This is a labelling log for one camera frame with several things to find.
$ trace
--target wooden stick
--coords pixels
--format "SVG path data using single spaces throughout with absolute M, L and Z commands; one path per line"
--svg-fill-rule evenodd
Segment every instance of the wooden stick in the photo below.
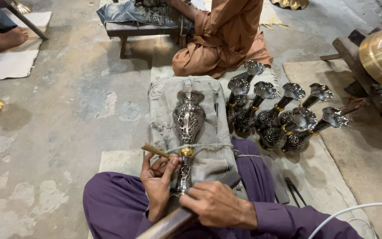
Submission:
M 159 156 L 162 156 L 162 157 L 165 157 L 167 158 L 168 160 L 171 160 L 173 157 L 168 155 L 167 153 L 163 152 L 162 150 L 160 149 L 157 149 L 156 147 L 154 146 L 151 146 L 147 143 L 144 143 L 141 147 L 141 149 L 145 150 L 145 151 L 148 151 L 150 153 L 153 153 L 153 154 L 157 154 Z

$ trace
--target fabric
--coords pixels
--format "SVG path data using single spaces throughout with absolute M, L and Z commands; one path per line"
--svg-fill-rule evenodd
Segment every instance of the fabric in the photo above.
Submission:
M 225 96 L 220 82 L 209 76 L 204 77 L 173 77 L 158 79 L 151 82 L 149 91 L 151 144 L 170 150 L 180 145 L 178 130 L 173 123 L 172 112 L 179 101 L 176 94 L 191 88 L 204 94 L 204 100 L 199 104 L 206 113 L 204 126 L 195 137 L 195 144 L 231 144 L 229 128 L 226 121 Z M 192 183 L 208 180 L 219 180 L 229 171 L 237 171 L 237 165 L 232 149 L 223 147 L 194 147 L 195 156 L 191 167 Z M 174 173 L 171 188 L 176 186 L 177 174 Z M 242 199 L 247 194 L 242 183 L 234 188 L 234 192 Z M 172 202 L 171 209 L 179 206 Z
M 259 155 L 248 139 L 233 140 L 239 154 Z M 255 206 L 258 229 L 210 228 L 194 222 L 176 238 L 268 239 L 278 237 L 306 239 L 329 215 L 311 206 L 297 208 L 273 203 L 272 177 L 259 157 L 237 158 L 237 166 L 250 201 Z M 94 239 L 135 238 L 150 228 L 147 219 L 148 200 L 138 177 L 121 173 L 96 174 L 85 186 L 83 206 Z M 347 223 L 334 219 L 315 236 L 316 239 L 361 238 Z
M 248 60 L 271 65 L 263 32 L 258 31 L 263 0 L 214 0 L 212 11 L 199 10 L 195 36 L 172 60 L 176 76 L 218 78 Z
M 161 25 L 168 27 L 181 27 L 182 14 L 175 8 L 166 7 L 135 7 L 134 1 L 126 0 L 119 3 L 110 3 L 104 5 L 97 11 L 101 22 L 106 25 L 107 22 L 121 23 L 127 25 Z M 194 28 L 194 23 L 183 18 L 183 27 L 185 29 Z

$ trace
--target metal vase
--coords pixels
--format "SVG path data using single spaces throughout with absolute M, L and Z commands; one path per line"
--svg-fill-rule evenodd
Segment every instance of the metal vase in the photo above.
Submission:
M 307 99 L 301 104 L 302 107 L 310 108 L 312 105 L 318 101 L 329 101 L 334 96 L 334 93 L 328 88 L 328 86 L 319 83 L 313 83 L 310 85 L 310 95 Z M 280 125 L 284 125 L 291 120 L 291 111 L 284 111 L 279 116 Z
M 326 107 L 322 109 L 322 119 L 315 125 L 313 130 L 294 131 L 287 135 L 287 141 L 282 151 L 286 154 L 293 155 L 295 153 L 302 153 L 309 147 L 309 140 L 312 136 L 317 136 L 322 130 L 334 127 L 341 128 L 347 126 L 348 119 L 341 114 L 341 110 Z
M 241 95 L 246 95 L 250 90 L 250 84 L 246 80 L 241 78 L 232 78 L 228 82 L 228 89 L 231 90 L 228 100 L 226 101 L 226 118 L 228 125 L 234 123 L 235 121 L 235 110 L 234 107 L 237 104 L 237 99 Z
M 287 141 L 287 135 L 290 135 L 296 129 L 313 129 L 316 122 L 315 113 L 311 110 L 305 107 L 294 108 L 291 122 L 281 128 L 271 127 L 265 129 L 259 139 L 259 144 L 265 150 L 282 148 Z
M 284 110 L 292 100 L 301 100 L 305 91 L 296 83 L 287 83 L 282 86 L 284 96 L 274 105 L 271 110 L 264 110 L 257 115 L 255 128 L 259 133 L 270 127 L 279 127 L 279 113 Z
M 173 110 L 175 128 L 179 132 L 181 145 L 191 145 L 206 120 L 206 113 L 199 106 L 204 95 L 200 91 L 184 89 L 178 92 L 177 98 L 180 104 Z M 183 161 L 174 192 L 183 194 L 192 186 L 191 164 L 194 151 L 191 147 L 183 147 L 179 150 L 179 156 Z
M 254 94 L 256 95 L 248 109 L 241 111 L 234 122 L 234 128 L 240 132 L 248 132 L 256 122 L 256 111 L 265 99 L 272 99 L 276 96 L 276 89 L 273 84 L 260 81 L 254 84 Z
M 251 81 L 256 75 L 261 75 L 263 71 L 265 71 L 265 66 L 255 60 L 249 60 L 244 63 L 244 68 L 246 68 L 246 72 L 239 74 L 238 78 L 244 79 L 250 85 Z M 247 105 L 247 94 L 240 95 L 237 100 L 237 104 L 235 106 L 236 109 L 241 109 Z

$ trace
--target gray floor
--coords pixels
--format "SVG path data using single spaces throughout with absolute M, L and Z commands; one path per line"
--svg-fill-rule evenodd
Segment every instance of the gray floor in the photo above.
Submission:
M 101 152 L 149 140 L 154 40 L 132 39 L 120 60 L 118 40 L 99 26 L 98 2 L 23 2 L 54 15 L 31 75 L 0 81 L 8 102 L 0 114 L 0 239 L 86 238 L 82 190 Z M 293 27 L 265 30 L 280 83 L 287 82 L 283 62 L 333 54 L 335 37 L 364 27 L 340 4 L 321 0 L 302 11 L 275 9 Z

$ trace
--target orange shalwar kameez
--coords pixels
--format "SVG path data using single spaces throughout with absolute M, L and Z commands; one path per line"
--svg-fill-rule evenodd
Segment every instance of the orange shalwar kameez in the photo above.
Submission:
M 213 0 L 212 11 L 199 10 L 193 42 L 172 60 L 176 76 L 218 78 L 248 60 L 270 65 L 273 57 L 258 31 L 263 0 Z

